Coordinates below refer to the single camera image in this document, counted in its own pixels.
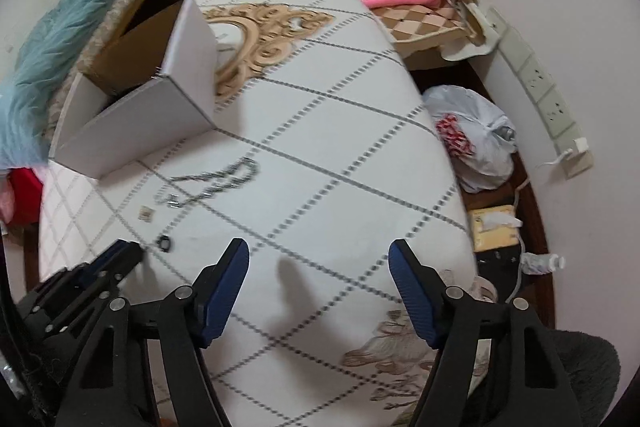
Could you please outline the open cardboard box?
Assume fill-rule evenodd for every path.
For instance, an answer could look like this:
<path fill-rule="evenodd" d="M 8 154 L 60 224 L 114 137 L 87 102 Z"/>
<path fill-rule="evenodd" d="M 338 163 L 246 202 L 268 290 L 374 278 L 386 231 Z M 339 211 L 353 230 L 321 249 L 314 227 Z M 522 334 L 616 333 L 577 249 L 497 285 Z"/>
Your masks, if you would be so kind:
<path fill-rule="evenodd" d="M 213 128 L 217 40 L 195 0 L 182 0 L 79 69 L 50 157 L 99 179 Z"/>

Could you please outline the light blue duvet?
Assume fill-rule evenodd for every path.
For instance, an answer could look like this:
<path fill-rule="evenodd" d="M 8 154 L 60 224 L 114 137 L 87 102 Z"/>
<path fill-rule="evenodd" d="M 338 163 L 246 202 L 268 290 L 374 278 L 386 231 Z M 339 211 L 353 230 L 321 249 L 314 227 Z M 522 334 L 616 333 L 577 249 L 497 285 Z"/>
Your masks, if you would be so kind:
<path fill-rule="evenodd" d="M 1 169 L 48 161 L 67 78 L 118 0 L 60 0 L 38 20 L 1 81 Z"/>

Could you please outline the dark fuzzy seat cushion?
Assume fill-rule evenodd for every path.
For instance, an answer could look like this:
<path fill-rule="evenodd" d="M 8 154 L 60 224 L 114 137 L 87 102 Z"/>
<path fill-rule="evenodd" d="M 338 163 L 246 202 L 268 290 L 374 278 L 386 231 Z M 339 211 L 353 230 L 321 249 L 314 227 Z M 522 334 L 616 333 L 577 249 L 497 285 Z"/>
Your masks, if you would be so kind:
<path fill-rule="evenodd" d="M 620 358 L 608 340 L 581 332 L 549 329 L 567 373 L 583 426 L 599 426 L 620 382 Z"/>

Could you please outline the white phone charger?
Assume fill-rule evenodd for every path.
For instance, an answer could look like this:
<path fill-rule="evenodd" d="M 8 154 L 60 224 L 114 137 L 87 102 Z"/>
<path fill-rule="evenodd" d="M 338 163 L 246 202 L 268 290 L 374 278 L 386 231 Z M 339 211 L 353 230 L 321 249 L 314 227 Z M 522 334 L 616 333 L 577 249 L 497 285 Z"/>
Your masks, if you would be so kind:
<path fill-rule="evenodd" d="M 582 161 L 582 158 L 589 152 L 589 143 L 584 136 L 580 136 L 573 140 L 572 144 L 565 150 L 562 150 L 558 156 L 552 161 L 545 161 L 542 164 L 537 165 L 537 168 L 541 167 L 574 167 Z"/>

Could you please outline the red bed sheet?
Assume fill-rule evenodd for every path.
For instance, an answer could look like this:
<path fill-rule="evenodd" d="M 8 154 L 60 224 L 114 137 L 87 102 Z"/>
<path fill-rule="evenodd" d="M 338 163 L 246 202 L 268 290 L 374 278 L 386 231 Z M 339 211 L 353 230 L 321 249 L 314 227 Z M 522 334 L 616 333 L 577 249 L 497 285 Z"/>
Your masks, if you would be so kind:
<path fill-rule="evenodd" d="M 43 183 L 29 168 L 10 170 L 1 176 L 1 222 L 24 227 L 39 221 Z"/>

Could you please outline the white plastic bag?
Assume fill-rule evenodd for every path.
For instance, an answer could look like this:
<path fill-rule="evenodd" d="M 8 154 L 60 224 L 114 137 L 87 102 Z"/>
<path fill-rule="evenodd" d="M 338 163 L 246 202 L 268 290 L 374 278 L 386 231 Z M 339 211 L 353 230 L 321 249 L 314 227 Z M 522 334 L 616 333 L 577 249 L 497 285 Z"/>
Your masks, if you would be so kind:
<path fill-rule="evenodd" d="M 426 90 L 423 102 L 465 192 L 494 191 L 509 180 L 518 143 L 512 122 L 498 106 L 452 84 Z"/>

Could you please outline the clear plastic bottle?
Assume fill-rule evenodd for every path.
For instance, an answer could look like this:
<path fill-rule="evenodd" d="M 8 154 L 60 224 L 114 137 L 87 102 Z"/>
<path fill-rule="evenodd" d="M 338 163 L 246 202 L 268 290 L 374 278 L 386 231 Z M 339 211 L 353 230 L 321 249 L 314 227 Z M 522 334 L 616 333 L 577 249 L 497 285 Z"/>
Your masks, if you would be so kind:
<path fill-rule="evenodd" d="M 563 270 L 566 265 L 564 257 L 557 254 L 537 255 L 521 254 L 521 270 L 526 275 L 544 275 Z"/>

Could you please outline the white diamond pattern tablecloth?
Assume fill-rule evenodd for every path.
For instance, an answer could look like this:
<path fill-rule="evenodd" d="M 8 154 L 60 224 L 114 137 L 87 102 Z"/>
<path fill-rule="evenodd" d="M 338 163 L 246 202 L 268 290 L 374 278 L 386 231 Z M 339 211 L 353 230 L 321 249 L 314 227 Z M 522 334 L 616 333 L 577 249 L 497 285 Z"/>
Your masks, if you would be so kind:
<path fill-rule="evenodd" d="M 136 241 L 149 254 L 122 291 L 141 303 L 192 282 L 241 237 L 250 269 L 204 355 L 232 424 L 393 424 L 435 355 L 401 304 L 390 243 L 405 239 L 461 287 L 476 275 L 456 177 L 421 95 L 359 0 L 196 1 L 331 20 L 220 104 L 213 131 L 101 181 L 52 165 L 40 272 Z"/>

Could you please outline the yellow tissue box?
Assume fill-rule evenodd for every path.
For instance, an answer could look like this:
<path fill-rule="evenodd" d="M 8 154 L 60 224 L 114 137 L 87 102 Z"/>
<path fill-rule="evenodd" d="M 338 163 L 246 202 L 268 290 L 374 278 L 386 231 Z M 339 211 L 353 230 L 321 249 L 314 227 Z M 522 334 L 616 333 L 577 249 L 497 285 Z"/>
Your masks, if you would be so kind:
<path fill-rule="evenodd" d="M 516 246 L 520 243 L 520 228 L 523 222 L 515 217 L 512 205 L 502 205 L 469 212 L 474 251 Z"/>

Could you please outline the small stud earring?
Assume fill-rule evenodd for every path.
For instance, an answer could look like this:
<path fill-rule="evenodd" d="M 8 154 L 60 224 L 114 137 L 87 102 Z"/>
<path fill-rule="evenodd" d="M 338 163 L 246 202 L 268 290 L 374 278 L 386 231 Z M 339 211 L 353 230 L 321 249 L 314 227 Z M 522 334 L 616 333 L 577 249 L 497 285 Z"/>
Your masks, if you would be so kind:
<path fill-rule="evenodd" d="M 142 207 L 140 208 L 138 218 L 139 218 L 141 221 L 144 221 L 144 222 L 150 222 L 150 221 L 152 220 L 153 213 L 154 213 L 154 210 L 153 210 L 153 209 L 151 209 L 151 208 L 149 208 L 149 207 L 146 207 L 146 206 L 142 206 Z"/>

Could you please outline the brown checkered cushion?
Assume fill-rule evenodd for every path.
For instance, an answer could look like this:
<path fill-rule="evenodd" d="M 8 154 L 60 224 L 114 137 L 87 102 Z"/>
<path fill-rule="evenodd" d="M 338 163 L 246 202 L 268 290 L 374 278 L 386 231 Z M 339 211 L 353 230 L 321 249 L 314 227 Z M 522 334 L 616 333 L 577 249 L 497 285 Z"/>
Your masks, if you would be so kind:
<path fill-rule="evenodd" d="M 447 54 L 467 44 L 475 49 L 488 43 L 477 16 L 477 0 L 438 0 L 432 6 L 412 3 L 378 6 L 372 13 L 404 57 L 431 48 Z"/>

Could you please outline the white power strip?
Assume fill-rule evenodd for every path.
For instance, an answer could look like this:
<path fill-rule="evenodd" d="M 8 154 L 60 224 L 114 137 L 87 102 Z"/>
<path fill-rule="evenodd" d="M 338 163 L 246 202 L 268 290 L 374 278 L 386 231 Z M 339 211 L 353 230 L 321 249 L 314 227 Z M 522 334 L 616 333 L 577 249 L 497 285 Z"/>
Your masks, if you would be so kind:
<path fill-rule="evenodd" d="M 528 101 L 533 104 L 544 129 L 556 150 L 556 155 L 572 144 L 573 140 L 585 136 L 566 104 L 555 81 L 538 61 L 533 48 L 524 41 L 520 33 L 512 27 L 496 8 L 490 6 L 485 18 L 498 36 L 497 49 L 518 78 Z M 575 178 L 593 166 L 593 156 L 589 152 L 574 167 L 560 168 L 566 179 Z"/>

